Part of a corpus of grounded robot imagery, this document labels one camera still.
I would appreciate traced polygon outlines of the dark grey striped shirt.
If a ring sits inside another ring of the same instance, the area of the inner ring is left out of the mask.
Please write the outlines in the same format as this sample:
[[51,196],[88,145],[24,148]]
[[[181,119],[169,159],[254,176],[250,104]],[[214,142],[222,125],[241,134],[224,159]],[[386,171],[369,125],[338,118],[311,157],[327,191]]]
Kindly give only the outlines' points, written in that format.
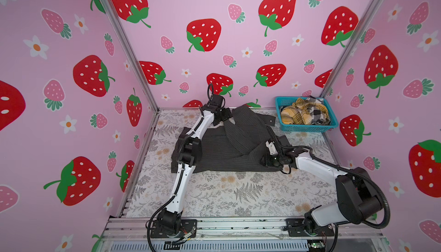
[[269,154],[266,142],[271,139],[268,126],[276,118],[258,114],[243,105],[232,111],[233,120],[215,129],[207,129],[202,138],[202,159],[196,162],[195,173],[278,172],[282,166],[265,166]]

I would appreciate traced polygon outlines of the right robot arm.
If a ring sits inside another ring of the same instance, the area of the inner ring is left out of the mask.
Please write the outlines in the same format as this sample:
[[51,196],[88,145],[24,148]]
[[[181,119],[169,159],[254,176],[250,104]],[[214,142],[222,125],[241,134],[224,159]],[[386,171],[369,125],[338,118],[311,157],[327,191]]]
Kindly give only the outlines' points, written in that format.
[[304,215],[300,226],[307,234],[318,234],[330,224],[366,224],[383,229],[390,222],[390,206],[381,188],[363,168],[349,169],[315,156],[308,146],[284,146],[278,140],[265,144],[262,165],[268,168],[302,170],[319,177],[336,190],[337,200],[326,206],[313,208]]

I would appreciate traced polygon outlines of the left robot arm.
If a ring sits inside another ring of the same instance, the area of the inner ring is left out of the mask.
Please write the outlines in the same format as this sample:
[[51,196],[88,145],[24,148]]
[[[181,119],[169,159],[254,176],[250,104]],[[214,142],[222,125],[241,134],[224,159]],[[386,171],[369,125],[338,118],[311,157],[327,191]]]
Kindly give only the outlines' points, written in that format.
[[177,234],[181,227],[183,201],[187,184],[191,179],[196,164],[202,159],[202,138],[210,125],[217,125],[231,117],[231,111],[225,108],[225,99],[212,94],[209,101],[200,108],[198,121],[187,132],[180,135],[177,145],[178,171],[170,199],[157,214],[157,228],[169,234]]

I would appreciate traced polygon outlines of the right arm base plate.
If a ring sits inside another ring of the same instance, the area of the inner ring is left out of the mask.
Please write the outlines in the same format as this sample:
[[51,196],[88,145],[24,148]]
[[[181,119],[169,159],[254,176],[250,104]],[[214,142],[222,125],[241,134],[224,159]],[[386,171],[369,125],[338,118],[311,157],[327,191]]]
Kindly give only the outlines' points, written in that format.
[[332,226],[319,227],[314,221],[304,218],[286,219],[286,226],[283,231],[287,231],[290,237],[334,237],[335,233]]

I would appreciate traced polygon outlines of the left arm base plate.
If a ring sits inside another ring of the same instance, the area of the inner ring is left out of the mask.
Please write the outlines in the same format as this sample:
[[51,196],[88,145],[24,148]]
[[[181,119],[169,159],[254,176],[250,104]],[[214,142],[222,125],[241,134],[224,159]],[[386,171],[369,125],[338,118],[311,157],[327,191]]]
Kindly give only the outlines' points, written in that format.
[[196,236],[197,225],[196,219],[178,220],[173,225],[155,220],[150,226],[149,235],[151,238],[181,238],[191,234],[190,237],[193,238]]

